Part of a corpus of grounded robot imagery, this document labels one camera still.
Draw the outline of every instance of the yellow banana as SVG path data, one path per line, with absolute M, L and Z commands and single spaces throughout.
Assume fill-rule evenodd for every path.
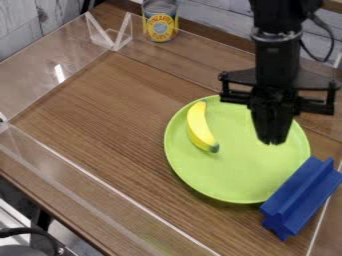
M 193 104 L 187 112 L 187 131 L 191 142 L 204 151 L 216 153 L 219 144 L 215 141 L 205 120 L 207 102 L 201 100 Z

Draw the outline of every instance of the blue block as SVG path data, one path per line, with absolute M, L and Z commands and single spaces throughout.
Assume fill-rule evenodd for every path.
M 295 236 L 342 183 L 334 160 L 308 158 L 270 199 L 260 206 L 263 226 L 280 240 Z

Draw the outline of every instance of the can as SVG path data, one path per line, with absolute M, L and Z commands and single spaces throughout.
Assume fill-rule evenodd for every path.
M 152 42 L 168 42 L 177 35 L 179 15 L 176 0 L 144 0 L 144 35 Z

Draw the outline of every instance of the green plate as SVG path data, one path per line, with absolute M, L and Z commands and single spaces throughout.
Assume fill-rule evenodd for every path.
M 189 103 L 173 116 L 164 136 L 164 150 L 181 180 L 201 194 L 231 203 L 260 203 L 310 157 L 304 132 L 292 123 L 287 141 L 267 146 L 256 138 L 245 106 L 207 97 L 207 122 L 220 150 L 204 152 L 187 136 Z

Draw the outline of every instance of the banana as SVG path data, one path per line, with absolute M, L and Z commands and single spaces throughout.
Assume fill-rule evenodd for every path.
M 219 151 L 219 144 L 215 141 L 205 120 L 207 102 L 196 102 L 187 112 L 187 132 L 191 142 L 201 150 L 211 153 Z

